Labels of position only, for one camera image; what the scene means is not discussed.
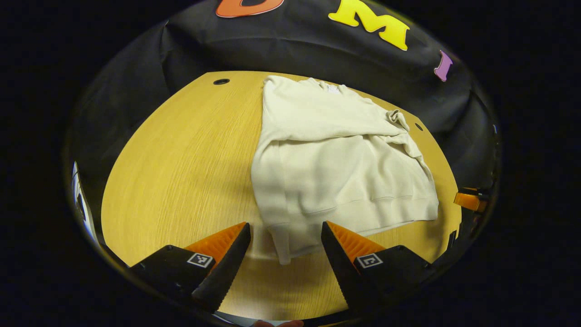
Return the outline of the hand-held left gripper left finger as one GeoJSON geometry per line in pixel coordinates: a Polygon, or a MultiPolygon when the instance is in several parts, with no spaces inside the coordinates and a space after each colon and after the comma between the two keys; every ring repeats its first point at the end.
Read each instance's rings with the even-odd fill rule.
{"type": "Polygon", "coordinates": [[[212,314],[229,292],[250,242],[250,224],[241,222],[187,247],[166,245],[130,271],[173,301],[212,314]]]}

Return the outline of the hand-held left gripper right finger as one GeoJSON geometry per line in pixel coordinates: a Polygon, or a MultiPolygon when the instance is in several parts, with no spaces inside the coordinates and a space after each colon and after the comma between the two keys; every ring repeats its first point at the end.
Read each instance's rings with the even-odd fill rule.
{"type": "Polygon", "coordinates": [[[403,245],[386,248],[331,221],[321,241],[353,314],[379,314],[433,277],[432,264],[403,245]]]}

